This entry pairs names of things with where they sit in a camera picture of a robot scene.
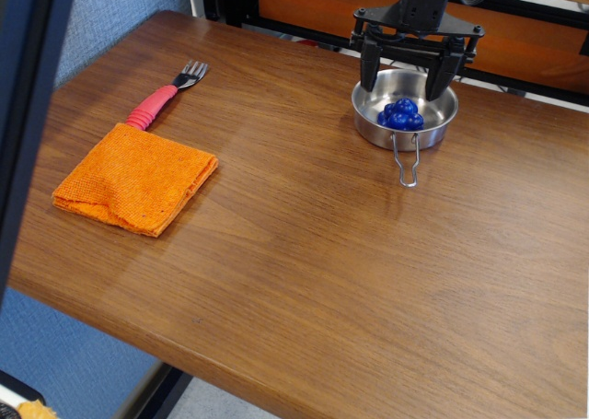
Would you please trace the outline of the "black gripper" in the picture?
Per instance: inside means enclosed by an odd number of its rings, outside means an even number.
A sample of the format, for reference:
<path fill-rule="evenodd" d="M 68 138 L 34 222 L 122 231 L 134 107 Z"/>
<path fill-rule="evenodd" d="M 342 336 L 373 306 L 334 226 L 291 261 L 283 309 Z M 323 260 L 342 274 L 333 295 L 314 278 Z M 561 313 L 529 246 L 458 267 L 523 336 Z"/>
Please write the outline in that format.
<path fill-rule="evenodd" d="M 465 62 L 470 63 L 485 30 L 446 12 L 450 0 L 399 0 L 394 5 L 358 8 L 350 46 L 361 52 L 361 86 L 374 89 L 380 58 L 429 60 L 425 98 L 440 98 Z M 472 6 L 483 0 L 459 0 Z"/>

